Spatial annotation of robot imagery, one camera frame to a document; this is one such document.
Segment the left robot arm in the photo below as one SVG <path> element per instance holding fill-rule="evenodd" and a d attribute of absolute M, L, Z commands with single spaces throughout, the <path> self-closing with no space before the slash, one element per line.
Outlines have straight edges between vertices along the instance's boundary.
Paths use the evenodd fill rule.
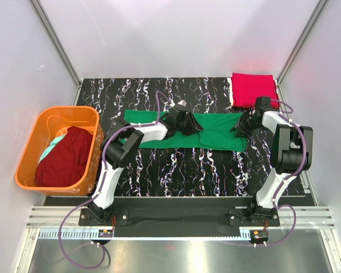
<path fill-rule="evenodd" d="M 101 172 L 88 203 L 92 219 L 99 225 L 111 220 L 110 207 L 120 175 L 142 143 L 167 140 L 177 132 L 189 137 L 202 131 L 194 114 L 182 104 L 172 106 L 164 114 L 157 112 L 156 119 L 147 123 L 120 119 L 101 144 Z"/>

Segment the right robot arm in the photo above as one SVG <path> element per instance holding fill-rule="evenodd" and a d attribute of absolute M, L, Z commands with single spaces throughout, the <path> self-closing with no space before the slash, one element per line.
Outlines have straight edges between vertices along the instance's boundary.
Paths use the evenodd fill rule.
<path fill-rule="evenodd" d="M 298 125 L 288 119 L 282 111 L 272 107 L 272 101 L 270 97 L 258 97 L 254 109 L 245 111 L 230 130 L 242 138 L 248 138 L 259 128 L 273 134 L 271 171 L 246 212 L 248 222 L 256 226 L 267 219 L 266 210 L 277 208 L 279 198 L 288 185 L 301 172 L 307 171 L 312 163 L 312 127 Z"/>

